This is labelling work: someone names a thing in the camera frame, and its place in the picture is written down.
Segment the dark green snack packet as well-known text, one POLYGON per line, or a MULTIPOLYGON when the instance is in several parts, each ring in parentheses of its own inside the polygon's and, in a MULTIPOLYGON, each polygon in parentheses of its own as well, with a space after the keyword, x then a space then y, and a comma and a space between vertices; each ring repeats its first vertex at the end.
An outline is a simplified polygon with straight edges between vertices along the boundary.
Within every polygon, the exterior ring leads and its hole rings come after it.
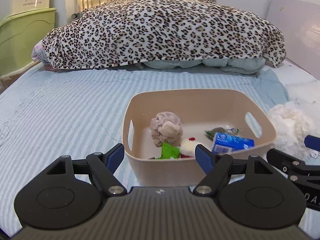
POLYGON ((204 135, 210 140, 213 141, 216 133, 223 133, 228 135, 237 135, 240 132, 239 129, 234 127, 217 127, 212 130, 204 132, 204 135))

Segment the green wet wipe packet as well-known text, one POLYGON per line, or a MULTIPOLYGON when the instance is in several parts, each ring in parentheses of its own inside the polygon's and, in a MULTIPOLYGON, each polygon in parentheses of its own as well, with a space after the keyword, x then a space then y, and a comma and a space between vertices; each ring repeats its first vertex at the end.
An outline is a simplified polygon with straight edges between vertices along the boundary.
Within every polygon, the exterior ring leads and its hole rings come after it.
POLYGON ((180 157, 180 149, 167 143, 161 146, 161 156, 157 159, 178 159, 180 157))

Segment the white fluffy plush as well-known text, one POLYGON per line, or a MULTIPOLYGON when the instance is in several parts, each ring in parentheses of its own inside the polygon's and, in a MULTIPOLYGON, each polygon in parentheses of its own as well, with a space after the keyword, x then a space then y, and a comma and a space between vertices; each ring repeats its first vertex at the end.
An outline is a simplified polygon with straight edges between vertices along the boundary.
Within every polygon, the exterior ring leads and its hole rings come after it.
POLYGON ((319 158, 319 151, 304 144, 308 135, 319 137, 319 129, 297 103, 276 105, 268 111, 267 117, 277 133, 274 148, 303 161, 319 158))

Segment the white plush toy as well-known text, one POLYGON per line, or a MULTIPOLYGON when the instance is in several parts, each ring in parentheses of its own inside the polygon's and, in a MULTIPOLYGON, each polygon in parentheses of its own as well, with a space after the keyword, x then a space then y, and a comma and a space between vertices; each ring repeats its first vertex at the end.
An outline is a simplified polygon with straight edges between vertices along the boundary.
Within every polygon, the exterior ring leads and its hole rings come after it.
POLYGON ((194 138, 183 139, 179 146, 181 158, 194 158, 195 148, 198 144, 201 143, 194 138))

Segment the rolled beige towel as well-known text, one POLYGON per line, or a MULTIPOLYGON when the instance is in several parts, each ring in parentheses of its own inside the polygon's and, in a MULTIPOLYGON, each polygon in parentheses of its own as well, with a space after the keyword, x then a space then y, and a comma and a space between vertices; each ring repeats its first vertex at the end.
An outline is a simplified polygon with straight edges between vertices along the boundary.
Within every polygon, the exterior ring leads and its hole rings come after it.
POLYGON ((156 146, 162 146, 164 143, 172 144, 183 134, 181 120, 172 112, 161 112, 152 118, 150 131, 156 146))

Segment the blue striped bed sheet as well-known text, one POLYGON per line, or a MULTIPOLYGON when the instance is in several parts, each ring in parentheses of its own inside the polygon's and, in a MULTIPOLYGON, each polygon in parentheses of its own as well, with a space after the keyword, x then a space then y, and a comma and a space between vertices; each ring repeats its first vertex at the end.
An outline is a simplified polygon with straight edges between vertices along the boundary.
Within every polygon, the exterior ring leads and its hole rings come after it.
POLYGON ((38 64, 1 94, 1 229, 7 235, 20 230, 16 194, 57 157, 83 159, 121 142, 124 113, 138 93, 234 89, 267 112, 293 100, 288 88, 315 83, 314 77, 292 66, 240 75, 213 67, 50 72, 38 64))

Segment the light green quilt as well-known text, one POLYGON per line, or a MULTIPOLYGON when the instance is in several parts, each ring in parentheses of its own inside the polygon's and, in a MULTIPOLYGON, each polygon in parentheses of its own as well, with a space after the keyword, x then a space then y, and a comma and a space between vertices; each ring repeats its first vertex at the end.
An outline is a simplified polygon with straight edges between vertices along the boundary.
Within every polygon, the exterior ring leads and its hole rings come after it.
POLYGON ((144 62, 144 64, 153 69, 191 68, 202 64, 206 67, 219 68, 223 72, 251 75, 263 69, 265 59, 260 57, 256 59, 203 59, 189 61, 157 60, 144 62))

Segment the green storage box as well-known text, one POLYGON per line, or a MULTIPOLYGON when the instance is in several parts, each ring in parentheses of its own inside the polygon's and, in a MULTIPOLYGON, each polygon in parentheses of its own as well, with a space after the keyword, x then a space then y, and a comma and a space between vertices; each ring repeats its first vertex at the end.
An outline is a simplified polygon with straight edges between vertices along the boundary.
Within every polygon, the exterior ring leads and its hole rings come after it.
POLYGON ((31 63, 34 46, 55 25, 55 8, 10 16, 1 22, 1 76, 31 63))

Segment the leopard print blanket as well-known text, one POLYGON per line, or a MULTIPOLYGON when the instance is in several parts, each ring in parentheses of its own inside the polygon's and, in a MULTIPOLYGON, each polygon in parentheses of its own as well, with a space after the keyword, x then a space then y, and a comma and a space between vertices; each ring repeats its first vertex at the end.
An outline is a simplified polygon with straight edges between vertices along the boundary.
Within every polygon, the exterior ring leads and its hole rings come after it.
POLYGON ((162 60, 257 59, 279 66, 281 31, 215 0, 110 0, 41 41, 55 69, 99 69, 162 60))

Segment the pink headboard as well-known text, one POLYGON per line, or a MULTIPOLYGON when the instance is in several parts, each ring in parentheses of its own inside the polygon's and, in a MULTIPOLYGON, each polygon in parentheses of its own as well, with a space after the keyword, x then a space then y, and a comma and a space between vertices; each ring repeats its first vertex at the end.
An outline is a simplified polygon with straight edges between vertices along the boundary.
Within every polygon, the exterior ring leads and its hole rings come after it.
POLYGON ((272 0, 267 20, 283 33, 287 59, 319 79, 319 4, 272 0))

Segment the blue tissue pack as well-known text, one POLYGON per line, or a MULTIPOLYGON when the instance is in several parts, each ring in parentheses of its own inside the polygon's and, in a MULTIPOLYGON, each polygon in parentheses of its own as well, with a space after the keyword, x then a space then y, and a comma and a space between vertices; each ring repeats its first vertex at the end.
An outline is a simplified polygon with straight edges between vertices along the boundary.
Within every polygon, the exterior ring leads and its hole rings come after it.
POLYGON ((216 133, 213 139, 212 153, 231 153, 247 150, 255 146, 254 140, 225 133, 216 133))

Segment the beige plastic storage basket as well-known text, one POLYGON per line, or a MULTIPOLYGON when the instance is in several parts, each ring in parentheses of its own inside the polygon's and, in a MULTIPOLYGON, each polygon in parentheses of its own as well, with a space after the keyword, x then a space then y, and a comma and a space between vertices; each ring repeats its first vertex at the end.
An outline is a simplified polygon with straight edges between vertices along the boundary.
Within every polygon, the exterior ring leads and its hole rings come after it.
POLYGON ((205 176, 194 158, 161 160, 161 148, 152 140, 150 122, 158 113, 175 113, 182 137, 194 137, 206 148, 212 142, 205 131, 216 127, 239 129, 254 140, 254 148, 236 151, 235 159, 264 156, 277 134, 264 112, 244 93, 230 89, 178 89, 135 95, 125 112, 122 142, 131 168, 142 186, 191 186, 205 176))

